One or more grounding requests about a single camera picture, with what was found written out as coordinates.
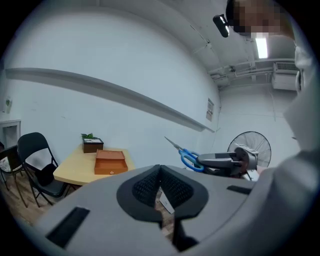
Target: paper sign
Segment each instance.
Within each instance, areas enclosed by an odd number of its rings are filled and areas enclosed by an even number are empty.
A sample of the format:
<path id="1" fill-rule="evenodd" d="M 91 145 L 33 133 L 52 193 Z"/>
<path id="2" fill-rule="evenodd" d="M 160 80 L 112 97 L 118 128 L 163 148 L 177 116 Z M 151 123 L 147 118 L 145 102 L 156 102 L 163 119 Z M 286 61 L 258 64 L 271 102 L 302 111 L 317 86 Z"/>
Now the paper sign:
<path id="1" fill-rule="evenodd" d="M 212 116 L 214 114 L 214 104 L 213 102 L 208 98 L 208 107 L 206 110 L 206 119 L 208 119 L 210 122 L 212 122 Z"/>
<path id="2" fill-rule="evenodd" d="M 242 177 L 247 181 L 256 182 L 259 179 L 259 173 L 256 170 L 248 170 L 248 173 L 244 174 Z"/>
<path id="3" fill-rule="evenodd" d="M 168 198 L 166 197 L 165 193 L 162 193 L 160 196 L 159 201 L 161 204 L 166 208 L 166 210 L 170 213 L 173 214 L 175 212 L 175 209 L 171 206 Z"/>

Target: wall sign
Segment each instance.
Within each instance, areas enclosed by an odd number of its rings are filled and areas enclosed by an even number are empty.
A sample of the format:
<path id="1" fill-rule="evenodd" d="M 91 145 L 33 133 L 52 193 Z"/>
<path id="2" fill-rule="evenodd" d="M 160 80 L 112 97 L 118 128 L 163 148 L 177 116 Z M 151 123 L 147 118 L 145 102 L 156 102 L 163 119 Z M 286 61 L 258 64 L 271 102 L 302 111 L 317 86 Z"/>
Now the wall sign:
<path id="1" fill-rule="evenodd" d="M 208 98 L 208 107 L 206 110 L 206 119 L 212 122 L 212 116 L 214 115 L 214 106 L 213 102 Z"/>

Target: pipe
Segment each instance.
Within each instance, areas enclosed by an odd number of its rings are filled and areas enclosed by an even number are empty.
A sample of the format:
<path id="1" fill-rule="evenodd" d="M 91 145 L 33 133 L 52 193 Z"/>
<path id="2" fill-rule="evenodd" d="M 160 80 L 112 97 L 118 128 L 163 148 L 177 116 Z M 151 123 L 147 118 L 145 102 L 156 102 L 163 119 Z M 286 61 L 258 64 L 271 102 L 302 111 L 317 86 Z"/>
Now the pipe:
<path id="1" fill-rule="evenodd" d="M 244 64 L 250 64 L 252 62 L 255 62 L 255 63 L 259 63 L 259 62 L 294 62 L 295 59 L 294 58 L 266 58 L 266 59 L 257 59 L 255 61 L 246 61 L 246 62 L 241 62 L 241 63 L 237 63 L 237 64 L 234 64 L 234 65 L 227 65 L 227 66 L 224 66 L 224 67 L 219 67 L 219 68 L 216 68 L 216 69 L 212 69 L 210 71 L 208 71 L 208 73 L 213 73 L 213 72 L 216 72 L 216 71 L 219 71 L 219 70 L 223 70 L 223 69 L 226 69 L 230 66 L 239 66 L 239 65 L 244 65 Z"/>
<path id="2" fill-rule="evenodd" d="M 238 84 L 238 85 L 225 85 L 219 87 L 219 90 L 226 90 L 232 88 L 242 88 L 242 87 L 249 87 L 249 86 L 270 86 L 271 83 L 248 83 L 248 84 Z"/>
<path id="3" fill-rule="evenodd" d="M 272 94 L 271 88 L 269 88 L 269 93 L 270 93 L 271 99 L 272 99 L 273 118 L 274 118 L 274 121 L 276 122 L 277 120 L 276 120 L 275 99 L 274 99 L 274 96 Z"/>
<path id="4" fill-rule="evenodd" d="M 248 74 L 238 75 L 238 76 L 236 76 L 236 77 L 235 77 L 234 79 L 232 79 L 232 80 L 241 79 L 241 78 L 246 78 L 246 77 L 251 77 L 251 76 L 255 76 L 255 75 L 270 74 L 270 73 L 273 73 L 273 70 L 271 70 L 271 71 L 264 71 L 264 72 L 248 73 Z"/>
<path id="5" fill-rule="evenodd" d="M 264 68 L 257 68 L 257 69 L 252 69 L 252 70 L 249 70 L 249 71 L 246 71 L 246 72 L 234 72 L 236 74 L 236 77 L 237 75 L 243 75 L 243 74 L 251 74 L 251 73 L 254 73 L 254 72 L 259 72 L 259 71 L 266 71 L 266 70 L 273 70 L 273 67 L 264 67 Z"/>
<path id="6" fill-rule="evenodd" d="M 241 69 L 241 70 L 239 70 L 238 72 L 251 70 L 251 69 L 252 69 L 252 62 L 250 62 L 249 64 L 250 64 L 250 67 L 246 67 L 246 68 L 244 68 L 244 69 Z"/>
<path id="7" fill-rule="evenodd" d="M 223 76 L 220 76 L 218 78 L 212 78 L 213 81 L 216 81 L 216 80 L 219 80 L 221 78 L 227 78 L 228 76 L 227 75 L 223 75 Z"/>

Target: orange box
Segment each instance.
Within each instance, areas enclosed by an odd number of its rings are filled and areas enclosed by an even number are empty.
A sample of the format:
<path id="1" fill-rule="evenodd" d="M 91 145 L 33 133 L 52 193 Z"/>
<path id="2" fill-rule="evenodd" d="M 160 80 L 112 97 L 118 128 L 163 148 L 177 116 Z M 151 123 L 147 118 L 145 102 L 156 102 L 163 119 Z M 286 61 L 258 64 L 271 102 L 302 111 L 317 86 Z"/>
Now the orange box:
<path id="1" fill-rule="evenodd" d="M 115 175 L 128 171 L 125 155 L 122 151 L 96 151 L 94 174 Z"/>

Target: wooden floor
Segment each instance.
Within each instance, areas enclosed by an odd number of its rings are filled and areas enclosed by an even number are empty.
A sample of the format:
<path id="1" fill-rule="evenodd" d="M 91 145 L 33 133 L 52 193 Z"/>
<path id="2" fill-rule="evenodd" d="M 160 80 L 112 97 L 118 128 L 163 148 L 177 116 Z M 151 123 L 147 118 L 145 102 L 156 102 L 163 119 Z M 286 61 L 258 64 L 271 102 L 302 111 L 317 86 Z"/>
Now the wooden floor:
<path id="1" fill-rule="evenodd" d="M 7 190 L 5 184 L 2 182 L 2 179 L 0 177 L 0 189 L 13 216 L 25 220 L 28 224 L 32 226 L 33 224 L 36 223 L 39 217 L 43 215 L 46 211 L 48 211 L 52 206 L 48 204 L 48 202 L 41 195 L 39 195 L 39 197 L 37 198 L 40 204 L 40 208 L 37 206 L 34 196 L 31 192 L 27 175 L 24 172 L 22 172 L 22 174 L 23 176 L 21 176 L 20 174 L 17 174 L 16 179 L 17 179 L 20 191 L 22 193 L 23 199 L 28 206 L 27 208 L 24 206 L 24 203 L 22 202 L 19 196 L 16 184 L 14 182 L 14 178 L 12 176 L 5 176 L 6 184 L 9 188 L 9 191 Z M 74 190 L 70 188 L 68 195 L 71 194 L 73 191 Z M 162 218 L 163 218 L 162 233 L 169 240 L 172 241 L 173 232 L 174 232 L 174 214 L 170 214 L 166 210 L 166 208 L 162 205 L 162 203 L 159 201 L 160 196 L 161 196 L 161 192 L 158 192 L 155 200 L 155 209 L 160 211 L 162 214 Z M 47 197 L 53 203 L 56 203 L 59 200 L 63 199 L 63 197 L 61 198 L 54 198 L 50 196 L 47 196 Z"/>
<path id="2" fill-rule="evenodd" d="M 25 207 L 24 203 L 22 202 L 16 184 L 14 182 L 13 176 L 5 175 L 6 178 L 6 184 L 9 188 L 9 191 L 7 190 L 5 184 L 3 183 L 2 179 L 0 178 L 0 188 L 2 195 L 5 199 L 5 201 L 8 204 L 8 207 L 13 214 L 13 216 L 17 218 L 21 218 L 25 220 L 27 223 L 29 223 L 31 226 L 36 223 L 36 221 L 39 219 L 39 217 L 44 214 L 46 211 L 52 207 L 48 202 L 39 195 L 38 202 L 40 204 L 40 207 L 37 206 L 34 196 L 32 195 L 31 188 L 29 185 L 29 181 L 27 178 L 26 173 L 22 172 L 21 176 L 20 174 L 16 175 L 16 179 L 18 182 L 18 186 L 20 188 L 20 191 L 22 193 L 23 199 L 27 204 L 27 208 Z M 68 195 L 71 194 L 74 190 L 70 188 Z M 54 198 L 54 197 L 47 197 L 52 203 L 56 203 L 62 198 Z"/>

